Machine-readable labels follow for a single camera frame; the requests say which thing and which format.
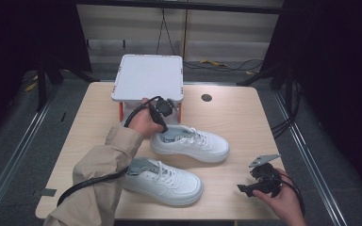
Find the shoe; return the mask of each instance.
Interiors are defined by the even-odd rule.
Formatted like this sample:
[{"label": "shoe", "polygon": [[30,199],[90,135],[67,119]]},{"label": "shoe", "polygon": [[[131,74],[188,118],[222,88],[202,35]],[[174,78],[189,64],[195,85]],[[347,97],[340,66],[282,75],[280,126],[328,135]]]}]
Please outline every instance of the shoe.
[{"label": "shoe", "polygon": [[151,147],[158,154],[184,154],[202,162],[221,162],[229,155],[228,142],[217,135],[185,125],[167,125],[169,130],[151,137]]},{"label": "shoe", "polygon": [[189,205],[201,198],[204,186],[190,172],[154,159],[135,157],[125,174],[124,188],[168,205]]}]

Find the table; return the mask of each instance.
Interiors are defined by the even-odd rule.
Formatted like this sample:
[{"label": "table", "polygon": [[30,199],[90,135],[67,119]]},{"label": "table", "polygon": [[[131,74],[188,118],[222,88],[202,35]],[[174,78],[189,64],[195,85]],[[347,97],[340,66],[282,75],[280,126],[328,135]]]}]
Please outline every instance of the table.
[{"label": "table", "polygon": [[[75,164],[94,146],[105,143],[107,132],[119,124],[118,103],[111,100],[111,82],[91,83],[63,145],[46,188],[54,197],[42,196],[36,209],[46,218],[60,195],[72,185]],[[212,97],[202,100],[203,94]],[[263,107],[254,88],[184,85],[181,124],[214,133],[228,140],[230,155],[221,163],[203,163],[184,155],[158,155],[145,139],[137,156],[161,160],[188,170],[204,182],[202,198],[188,207],[172,207],[141,194],[123,191],[117,219],[269,219],[277,218],[263,202],[239,192],[237,184],[255,183],[248,164],[259,155],[278,153]],[[283,169],[281,158],[271,162]]]}]

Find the human hand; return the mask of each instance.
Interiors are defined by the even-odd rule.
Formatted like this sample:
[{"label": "human hand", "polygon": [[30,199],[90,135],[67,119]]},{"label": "human hand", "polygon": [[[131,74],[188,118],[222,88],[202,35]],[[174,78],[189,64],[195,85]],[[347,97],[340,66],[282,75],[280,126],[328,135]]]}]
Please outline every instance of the human hand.
[{"label": "human hand", "polygon": [[[142,102],[146,102],[148,99],[143,98]],[[128,128],[136,130],[141,133],[144,137],[148,138],[154,133],[163,131],[163,126],[154,123],[149,112],[149,108],[144,108],[135,115],[128,125]]]},{"label": "human hand", "polygon": [[[277,169],[281,175],[281,179],[289,184],[292,182],[287,177],[288,175],[281,169]],[[299,203],[299,199],[296,196],[295,192],[289,186],[281,186],[280,193],[271,198],[270,196],[266,195],[265,193],[254,190],[253,194],[260,199],[261,201],[265,202],[277,215],[280,219],[282,219],[287,225],[289,226],[305,226],[304,215],[301,210],[301,206]]]}]

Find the white box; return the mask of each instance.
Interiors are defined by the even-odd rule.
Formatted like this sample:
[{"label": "white box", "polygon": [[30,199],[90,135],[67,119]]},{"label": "white box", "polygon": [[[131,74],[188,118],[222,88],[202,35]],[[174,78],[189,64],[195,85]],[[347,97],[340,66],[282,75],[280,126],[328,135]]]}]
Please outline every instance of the white box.
[{"label": "white box", "polygon": [[[117,72],[111,98],[120,105],[122,124],[141,104],[142,98],[161,96],[172,99],[181,109],[183,93],[183,61],[181,56],[124,55]],[[164,118],[168,124],[181,121],[181,111]]]}]

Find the beige jacket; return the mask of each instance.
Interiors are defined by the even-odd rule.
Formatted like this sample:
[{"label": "beige jacket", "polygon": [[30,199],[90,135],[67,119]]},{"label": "beige jacket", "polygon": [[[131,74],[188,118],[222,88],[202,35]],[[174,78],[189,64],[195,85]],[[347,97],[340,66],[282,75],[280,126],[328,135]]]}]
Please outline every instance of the beige jacket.
[{"label": "beige jacket", "polygon": [[[73,170],[73,183],[101,177],[126,168],[143,136],[135,130],[112,128],[105,145],[92,148]],[[124,178],[82,188],[66,198],[43,225],[113,225]]]}]

